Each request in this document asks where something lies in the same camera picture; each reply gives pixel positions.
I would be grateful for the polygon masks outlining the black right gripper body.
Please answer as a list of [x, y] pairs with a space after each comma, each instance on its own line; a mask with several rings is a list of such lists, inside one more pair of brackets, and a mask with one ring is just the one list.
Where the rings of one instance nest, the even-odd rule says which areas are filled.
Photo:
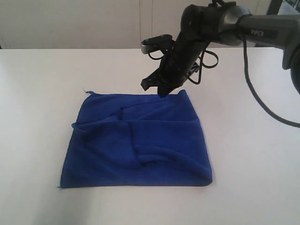
[[162, 66], [161, 78], [166, 84], [160, 86], [159, 90], [173, 90], [182, 86], [187, 80], [188, 71], [207, 44], [208, 41], [199, 38], [188, 40], [182, 32], [179, 33]]

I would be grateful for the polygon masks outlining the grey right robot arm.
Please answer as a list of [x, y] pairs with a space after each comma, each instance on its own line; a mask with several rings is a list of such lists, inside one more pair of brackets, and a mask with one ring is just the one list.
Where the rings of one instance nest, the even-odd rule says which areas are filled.
[[158, 95], [167, 96], [195, 71], [196, 60], [210, 43], [237, 46], [250, 41], [283, 50], [282, 67], [291, 71], [294, 87], [300, 87], [300, 17], [298, 15], [253, 15], [246, 6], [215, 0], [206, 7], [185, 8], [180, 32], [142, 41], [144, 54], [161, 51], [160, 65], [144, 78], [144, 90], [157, 87]]

